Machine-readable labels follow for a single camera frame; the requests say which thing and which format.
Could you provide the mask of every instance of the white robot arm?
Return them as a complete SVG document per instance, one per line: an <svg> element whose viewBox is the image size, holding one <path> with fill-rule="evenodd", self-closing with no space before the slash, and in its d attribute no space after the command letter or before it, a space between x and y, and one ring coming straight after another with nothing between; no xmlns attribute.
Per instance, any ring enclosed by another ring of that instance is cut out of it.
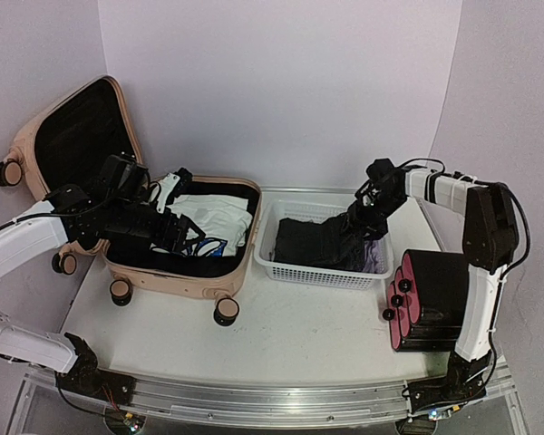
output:
<svg viewBox="0 0 544 435"><path fill-rule="evenodd" d="M185 169L179 174L181 191L192 176ZM0 278L35 256L80 242L82 237L143 237L168 252L179 253L205 236L187 217L160 214L150 207L146 203L149 187L147 169L134 158L110 156L100 177L85 190L68 185L49 193L0 227ZM194 238L188 238L190 229ZM80 337L38 331L1 311L0 356L53 369L57 384L67 391L105 399L109 390L117 403L128 402L134 384L130 376L99 370L96 355Z"/></svg>
<svg viewBox="0 0 544 435"><path fill-rule="evenodd" d="M470 181L439 177L430 188L432 172L428 169L412 169L405 178L405 191L408 197L433 202L443 208L466 216L468 189L479 188ZM470 264L470 284L465 307L463 326L455 345L455 352L464 360L471 362L483 358L490 351L490 331L493 330L494 307L499 305L500 282L507 264L490 271Z"/></svg>
<svg viewBox="0 0 544 435"><path fill-rule="evenodd" d="M48 201L36 203L23 215L51 213ZM0 278L43 252L67 243L68 237L58 217L36 217L0 231ZM60 333L45 333L23 326L0 311L0 355L50 367L67 373L77 355L71 341Z"/></svg>
<svg viewBox="0 0 544 435"><path fill-rule="evenodd" d="M433 171L410 166L416 160L399 167L388 159L376 160L367 169L368 181L356 192L357 201L348 209L349 227L366 229L366 235L373 238L387 233L386 219L409 197L465 217L462 249L469 264L469 288L461 334L450 354L445 377L409 382L413 412L463 404L485 393L497 357L491 335L501 289L508 272L525 259L529 250L528 224L507 186L479 182L459 173L447 174L445 167ZM519 209L527 230L527 251L515 264L512 260L519 235L512 204ZM482 375L492 355L494 364L484 381Z"/></svg>

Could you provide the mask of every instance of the table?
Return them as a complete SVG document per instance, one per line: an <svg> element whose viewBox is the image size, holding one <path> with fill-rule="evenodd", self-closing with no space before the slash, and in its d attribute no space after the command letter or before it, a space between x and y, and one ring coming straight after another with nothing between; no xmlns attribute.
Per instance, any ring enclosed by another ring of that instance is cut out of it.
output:
<svg viewBox="0 0 544 435"><path fill-rule="evenodd" d="M350 193L265 191L275 199L348 206ZM395 265L407 248L439 250L419 205L408 200L389 221ZM212 320L214 304L134 290L125 307L109 296L112 278L95 259L63 330L84 338L101 367L200 382L356 384L443 373L446 356L395 353L384 283L365 291L268 279L254 261L237 296L241 312L229 328Z"/></svg>
<svg viewBox="0 0 544 435"><path fill-rule="evenodd" d="M352 195L268 190L264 206L275 199L347 206ZM389 225L396 265L407 248L439 249L413 200ZM445 370L445 354L393 352L381 319L384 283L365 291L282 283L252 262L237 297L240 316L222 328L211 320L208 301L136 289L129 305L117 307L108 293L111 280L104 262L95 259L63 329L86 339L102 368L134 375L131 404L123 409L147 418L145 433L214 433L208 425L219 426L222 435L255 428L394 434L392 423L407 417L406 380ZM66 395L92 411L107 406ZM503 357L487 396L476 402L442 422L443 433L490 427L497 435L527 434ZM54 426L68 434L106 430L100 418L60 401L50 372L31 369L7 433Z"/></svg>

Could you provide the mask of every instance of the laundry basket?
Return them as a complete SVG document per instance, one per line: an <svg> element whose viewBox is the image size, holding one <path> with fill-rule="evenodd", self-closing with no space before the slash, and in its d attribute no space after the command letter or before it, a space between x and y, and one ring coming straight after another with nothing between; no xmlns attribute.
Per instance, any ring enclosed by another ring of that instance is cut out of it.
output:
<svg viewBox="0 0 544 435"><path fill-rule="evenodd" d="M393 249L389 235L377 242L379 244L379 261L376 274L287 265L273 261L278 225L281 219L293 218L303 222L322 223L327 218L337 216L345 211L344 207L324 204L282 200L270 203L257 234L256 249L254 250L256 262L266 269L266 273L271 279L278 281L364 290L369 288L374 280L386 280L393 274Z"/></svg>

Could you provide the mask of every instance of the suitcase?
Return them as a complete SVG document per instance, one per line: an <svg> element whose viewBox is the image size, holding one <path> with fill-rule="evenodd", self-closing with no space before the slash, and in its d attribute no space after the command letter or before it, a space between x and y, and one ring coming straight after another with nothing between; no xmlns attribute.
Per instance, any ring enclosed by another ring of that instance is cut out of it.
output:
<svg viewBox="0 0 544 435"><path fill-rule="evenodd" d="M468 294L463 254L410 249L387 289L385 320L396 351L445 352L461 332Z"/></svg>
<svg viewBox="0 0 544 435"><path fill-rule="evenodd" d="M15 186L24 178L34 198L41 200L65 184L84 186L99 174L105 159L112 154L133 156L142 163L141 147L121 87L112 77L103 76L55 102L16 134L0 162L0 186ZM215 300L216 322L233 323L239 312L233 296L244 282L253 249L261 190L246 179L194 176L186 193L231 195L248 200L253 219L246 244L238 248L236 256L169 256L150 251L149 246L131 237L112 242L83 237L53 257L53 270L70 275L76 268L73 253L100 253L114 278L110 291L117 305L129 303L135 285L145 290Z"/></svg>

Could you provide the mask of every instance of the white table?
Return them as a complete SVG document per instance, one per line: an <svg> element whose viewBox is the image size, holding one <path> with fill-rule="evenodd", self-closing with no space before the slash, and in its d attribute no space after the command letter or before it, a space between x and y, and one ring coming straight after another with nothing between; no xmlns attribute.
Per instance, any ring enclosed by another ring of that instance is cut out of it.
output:
<svg viewBox="0 0 544 435"><path fill-rule="evenodd" d="M351 194L268 191L273 199L347 206ZM389 220L395 265L407 248L439 250L410 199ZM111 276L97 258L63 330L84 338L100 366L201 382L348 384L414 379L444 372L446 355L395 353L382 319L384 283L366 291L272 281L251 261L230 327L212 320L211 301L135 289L112 303Z"/></svg>

